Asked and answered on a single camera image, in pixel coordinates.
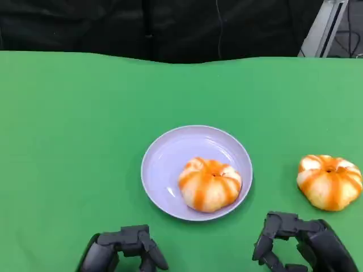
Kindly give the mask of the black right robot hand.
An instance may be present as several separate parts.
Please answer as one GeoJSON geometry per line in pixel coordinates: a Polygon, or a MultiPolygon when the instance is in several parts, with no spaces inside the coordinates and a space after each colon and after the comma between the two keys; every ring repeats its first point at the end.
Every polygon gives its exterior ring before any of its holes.
{"type": "Polygon", "coordinates": [[[270,271],[308,271],[299,264],[284,265],[273,253],[275,239],[298,241],[297,250],[313,271],[358,271],[358,268],[332,227],[323,219],[302,220],[298,214],[270,211],[254,244],[252,260],[270,271]]]}

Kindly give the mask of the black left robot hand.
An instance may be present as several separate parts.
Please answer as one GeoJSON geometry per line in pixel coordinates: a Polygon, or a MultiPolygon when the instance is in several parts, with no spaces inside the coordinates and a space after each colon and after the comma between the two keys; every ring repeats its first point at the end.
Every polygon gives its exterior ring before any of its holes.
{"type": "Polygon", "coordinates": [[[139,257],[139,271],[168,270],[168,263],[147,224],[121,227],[117,232],[96,233],[88,242],[76,271],[115,271],[119,253],[139,257]]]}

